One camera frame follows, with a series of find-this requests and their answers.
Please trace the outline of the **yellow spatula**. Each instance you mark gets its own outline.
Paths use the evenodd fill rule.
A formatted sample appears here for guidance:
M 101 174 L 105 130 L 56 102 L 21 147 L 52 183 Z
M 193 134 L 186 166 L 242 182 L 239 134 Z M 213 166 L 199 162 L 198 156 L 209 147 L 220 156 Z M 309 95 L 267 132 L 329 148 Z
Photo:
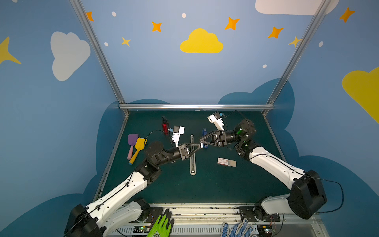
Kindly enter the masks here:
M 140 153 L 140 151 L 142 151 L 145 148 L 146 143 L 147 143 L 147 139 L 146 138 L 138 138 L 137 139 L 136 145 L 135 145 L 136 152 L 134 153 L 134 155 L 131 157 L 131 159 L 129 161 L 130 165 L 134 164 L 134 162 L 135 162 L 138 154 Z

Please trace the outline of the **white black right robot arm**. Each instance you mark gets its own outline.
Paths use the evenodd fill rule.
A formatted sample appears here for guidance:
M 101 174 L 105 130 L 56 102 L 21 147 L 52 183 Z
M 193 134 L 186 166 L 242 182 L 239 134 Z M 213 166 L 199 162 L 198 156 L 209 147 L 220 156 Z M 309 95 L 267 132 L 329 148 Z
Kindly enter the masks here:
M 242 120 L 233 130 L 224 129 L 222 118 L 210 115 L 208 120 L 217 130 L 202 136 L 199 140 L 201 145 L 224 147 L 235 143 L 240 157 L 260 166 L 290 190 L 289 194 L 267 197 L 255 204 L 255 221 L 264 222 L 269 216 L 279 213 L 292 213 L 308 220 L 327 202 L 318 173 L 296 168 L 258 145 L 253 140 L 256 129 L 251 120 Z

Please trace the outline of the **right corner aluminium post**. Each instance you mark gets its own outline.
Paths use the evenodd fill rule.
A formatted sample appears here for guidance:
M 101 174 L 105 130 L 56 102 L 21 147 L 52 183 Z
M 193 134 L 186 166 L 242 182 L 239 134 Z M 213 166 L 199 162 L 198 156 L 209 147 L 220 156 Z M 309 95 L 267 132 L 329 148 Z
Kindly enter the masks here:
M 325 15 L 327 14 L 327 9 L 329 5 L 331 4 L 331 0 L 323 0 L 321 1 L 318 9 L 316 10 L 312 20 L 310 21 L 310 24 L 308 25 L 307 29 L 305 30 L 303 34 L 303 38 L 298 44 L 298 46 L 295 49 L 294 54 L 292 55 L 287 67 L 285 68 L 282 76 L 280 77 L 278 83 L 276 84 L 273 92 L 271 93 L 269 99 L 267 100 L 266 106 L 267 108 L 262 111 L 262 115 L 266 117 L 270 110 L 274 109 L 274 103 L 277 100 L 279 94 L 283 90 L 285 84 L 289 80 L 292 72 L 296 68 L 296 65 L 300 61 L 303 53 L 305 52 L 307 46 L 309 45 L 310 41 L 312 40 L 313 36 L 315 35 L 316 31 L 318 30 L 320 24 L 322 23 Z

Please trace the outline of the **corner aluminium post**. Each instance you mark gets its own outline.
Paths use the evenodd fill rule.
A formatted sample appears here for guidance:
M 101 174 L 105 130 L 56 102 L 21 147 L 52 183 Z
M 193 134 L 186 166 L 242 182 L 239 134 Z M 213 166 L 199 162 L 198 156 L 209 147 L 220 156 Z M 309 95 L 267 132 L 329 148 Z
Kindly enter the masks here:
M 117 84 L 117 81 L 114 77 L 114 74 L 106 60 L 106 57 L 103 53 L 103 50 L 101 48 L 101 45 L 98 41 L 98 38 L 93 30 L 93 27 L 90 23 L 90 20 L 88 19 L 88 16 L 85 12 L 85 8 L 82 4 L 82 1 L 79 1 L 79 0 L 70 0 L 70 3 L 90 41 L 90 44 L 99 60 L 99 63 L 105 73 L 105 76 L 107 77 L 108 79 L 108 82 L 119 102 L 119 106 L 121 104 L 124 104 L 125 103 L 125 100 L 124 100 L 124 97 L 122 95 L 122 92 Z
M 294 54 L 292 55 L 287 67 L 285 68 L 282 76 L 280 77 L 278 83 L 276 84 L 273 92 L 271 93 L 269 99 L 267 100 L 266 106 L 267 108 L 262 111 L 262 115 L 266 117 L 270 110 L 274 109 L 274 103 L 277 100 L 279 94 L 283 90 L 285 84 L 289 80 L 292 72 L 296 68 L 296 65 L 300 61 L 303 53 L 305 52 L 307 46 L 309 45 L 310 41 L 312 40 L 313 36 L 315 35 L 316 31 L 318 30 L 320 24 L 322 23 L 325 15 L 327 14 L 327 9 L 329 5 L 331 4 L 331 0 L 323 0 L 321 1 L 318 9 L 316 10 L 312 20 L 310 21 L 310 24 L 308 25 L 307 29 L 305 30 L 303 34 L 303 38 L 298 44 L 298 46 L 295 49 Z

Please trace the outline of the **red white staple box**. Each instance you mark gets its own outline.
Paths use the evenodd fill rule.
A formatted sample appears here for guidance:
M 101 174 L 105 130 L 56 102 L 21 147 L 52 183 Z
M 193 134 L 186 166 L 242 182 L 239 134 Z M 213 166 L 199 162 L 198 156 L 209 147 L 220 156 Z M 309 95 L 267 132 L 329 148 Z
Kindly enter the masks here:
M 218 158 L 217 159 L 217 164 L 224 165 L 224 166 L 229 166 L 229 167 L 236 167 L 236 161 L 229 160 L 229 159 L 224 159 L 224 158 Z

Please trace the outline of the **long metal stapler magazine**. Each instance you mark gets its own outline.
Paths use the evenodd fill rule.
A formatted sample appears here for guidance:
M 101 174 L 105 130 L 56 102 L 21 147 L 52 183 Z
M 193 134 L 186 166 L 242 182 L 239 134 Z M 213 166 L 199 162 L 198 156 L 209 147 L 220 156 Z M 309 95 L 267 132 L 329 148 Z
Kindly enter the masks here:
M 190 142 L 191 142 L 191 143 L 194 143 L 194 135 L 193 135 L 193 134 L 190 135 Z M 196 175 L 195 154 L 193 154 L 193 155 L 190 157 L 190 174 L 191 174 L 192 176 L 195 176 L 195 175 Z

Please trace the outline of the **front aluminium base frame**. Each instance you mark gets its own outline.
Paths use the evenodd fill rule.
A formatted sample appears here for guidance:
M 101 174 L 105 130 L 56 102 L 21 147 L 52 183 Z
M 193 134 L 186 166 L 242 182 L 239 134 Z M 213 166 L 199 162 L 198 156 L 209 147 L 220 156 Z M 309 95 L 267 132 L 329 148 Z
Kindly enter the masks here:
M 67 237 L 145 237 L 153 222 L 168 209 L 175 223 L 173 237 L 218 237 L 222 224 L 233 228 L 247 219 L 255 237 L 327 237 L 329 234 L 319 215 L 309 220 L 295 214 L 274 214 L 264 222 L 254 217 L 251 203 L 152 203 L 143 200 L 124 204 L 103 222 L 88 210 L 80 209 L 78 217 L 71 217 Z

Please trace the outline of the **blue dotted white glove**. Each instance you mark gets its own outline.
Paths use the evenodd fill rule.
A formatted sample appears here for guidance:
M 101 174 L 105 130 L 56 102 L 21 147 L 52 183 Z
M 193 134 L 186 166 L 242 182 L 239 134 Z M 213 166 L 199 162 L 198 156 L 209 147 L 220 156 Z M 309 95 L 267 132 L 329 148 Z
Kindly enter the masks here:
M 229 230 L 227 222 L 222 224 L 220 237 L 254 237 L 254 227 L 248 224 L 248 220 L 244 218 L 241 223 L 233 226 Z

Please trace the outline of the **left corner aluminium post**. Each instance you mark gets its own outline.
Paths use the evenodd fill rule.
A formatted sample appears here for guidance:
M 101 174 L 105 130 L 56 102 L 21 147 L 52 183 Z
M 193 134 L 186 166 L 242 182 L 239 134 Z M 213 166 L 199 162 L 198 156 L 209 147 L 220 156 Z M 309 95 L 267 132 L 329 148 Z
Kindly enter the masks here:
M 99 63 L 105 73 L 105 76 L 107 77 L 108 79 L 108 82 L 119 102 L 119 106 L 121 104 L 124 104 L 125 103 L 125 100 L 124 100 L 124 97 L 122 95 L 122 92 L 117 84 L 117 81 L 114 77 L 114 74 L 106 60 L 106 57 L 103 53 L 103 50 L 101 48 L 101 45 L 98 41 L 98 38 L 93 30 L 93 27 L 90 23 L 90 20 L 88 19 L 88 16 L 85 12 L 85 8 L 82 4 L 82 1 L 79 1 L 79 0 L 70 0 L 70 3 L 90 41 L 90 44 L 99 60 Z

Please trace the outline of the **green work glove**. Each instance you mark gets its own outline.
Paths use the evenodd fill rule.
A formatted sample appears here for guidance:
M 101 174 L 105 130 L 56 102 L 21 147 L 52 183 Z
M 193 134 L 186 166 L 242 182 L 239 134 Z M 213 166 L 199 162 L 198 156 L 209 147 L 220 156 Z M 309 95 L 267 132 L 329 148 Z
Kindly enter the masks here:
M 172 212 L 166 209 L 165 212 L 157 218 L 147 237 L 170 237 L 174 222 Z

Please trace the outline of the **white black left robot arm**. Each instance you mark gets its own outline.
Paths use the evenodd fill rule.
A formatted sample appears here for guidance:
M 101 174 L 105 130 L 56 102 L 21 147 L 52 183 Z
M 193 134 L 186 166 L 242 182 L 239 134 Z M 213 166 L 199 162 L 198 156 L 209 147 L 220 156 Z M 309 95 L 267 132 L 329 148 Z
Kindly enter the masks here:
M 194 154 L 190 147 L 202 144 L 185 143 L 168 150 L 156 141 L 145 150 L 145 159 L 117 187 L 95 202 L 78 204 L 71 210 L 64 231 L 66 237 L 106 237 L 127 222 L 136 221 L 148 209 L 142 199 L 127 204 L 133 196 L 151 185 L 162 173 L 161 165 L 186 160 Z

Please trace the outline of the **horizontal aluminium back rail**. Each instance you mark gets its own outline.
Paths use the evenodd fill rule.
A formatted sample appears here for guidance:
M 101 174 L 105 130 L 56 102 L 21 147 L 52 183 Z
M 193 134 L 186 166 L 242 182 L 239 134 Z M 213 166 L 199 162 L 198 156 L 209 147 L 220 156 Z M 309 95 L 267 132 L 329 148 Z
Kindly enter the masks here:
M 120 109 L 125 110 L 273 110 L 270 104 L 248 105 L 248 104 L 120 104 Z

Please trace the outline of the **red metal bottle black cap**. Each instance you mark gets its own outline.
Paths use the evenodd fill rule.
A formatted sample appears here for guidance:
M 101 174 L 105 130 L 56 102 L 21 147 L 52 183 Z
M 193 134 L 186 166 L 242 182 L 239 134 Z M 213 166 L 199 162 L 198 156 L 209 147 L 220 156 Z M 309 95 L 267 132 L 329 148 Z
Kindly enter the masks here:
M 165 116 L 162 116 L 162 130 L 165 135 L 169 134 L 169 123 Z

